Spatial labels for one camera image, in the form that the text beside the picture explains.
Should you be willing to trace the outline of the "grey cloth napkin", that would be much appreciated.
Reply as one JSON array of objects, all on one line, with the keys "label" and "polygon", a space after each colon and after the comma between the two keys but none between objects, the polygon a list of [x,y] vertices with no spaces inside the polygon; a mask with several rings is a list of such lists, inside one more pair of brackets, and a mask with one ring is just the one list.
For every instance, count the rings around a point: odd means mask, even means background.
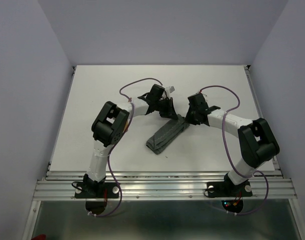
[{"label": "grey cloth napkin", "polygon": [[154,154],[161,154],[190,124],[180,114],[170,119],[156,131],[145,143]]}]

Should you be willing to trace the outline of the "gold knife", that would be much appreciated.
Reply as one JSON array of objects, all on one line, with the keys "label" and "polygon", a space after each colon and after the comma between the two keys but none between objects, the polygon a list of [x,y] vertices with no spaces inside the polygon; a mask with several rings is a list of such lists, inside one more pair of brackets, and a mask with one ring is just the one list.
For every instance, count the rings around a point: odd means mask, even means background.
[{"label": "gold knife", "polygon": [[127,121],[127,122],[126,122],[126,125],[125,125],[125,127],[124,127],[124,131],[123,131],[124,133],[126,133],[126,132],[128,131],[129,125],[130,125],[130,122]]}]

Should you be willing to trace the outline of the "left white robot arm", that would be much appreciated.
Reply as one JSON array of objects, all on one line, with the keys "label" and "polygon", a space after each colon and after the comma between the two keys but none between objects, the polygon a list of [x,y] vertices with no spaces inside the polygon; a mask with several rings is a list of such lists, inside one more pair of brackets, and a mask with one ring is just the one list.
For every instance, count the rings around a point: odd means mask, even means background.
[{"label": "left white robot arm", "polygon": [[130,127],[133,118],[158,112],[162,118],[178,119],[171,97],[175,91],[173,86],[154,84],[149,92],[139,97],[130,97],[122,92],[123,89],[120,89],[119,94],[127,102],[116,104],[107,101],[91,126],[94,145],[90,165],[82,183],[78,183],[75,188],[88,192],[92,197],[99,197],[103,193],[111,152]]}]

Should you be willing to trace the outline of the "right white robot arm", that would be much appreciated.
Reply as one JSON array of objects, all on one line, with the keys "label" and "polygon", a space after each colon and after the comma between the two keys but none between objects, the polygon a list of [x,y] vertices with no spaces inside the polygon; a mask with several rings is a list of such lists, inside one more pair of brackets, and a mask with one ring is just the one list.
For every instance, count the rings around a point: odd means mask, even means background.
[{"label": "right white robot arm", "polygon": [[218,106],[209,106],[202,93],[188,97],[189,108],[185,120],[191,125],[207,125],[229,133],[239,141],[241,159],[232,166],[223,181],[207,184],[205,195],[209,198],[251,197],[249,179],[265,162],[280,153],[280,147],[263,118],[256,120],[229,114]]}]

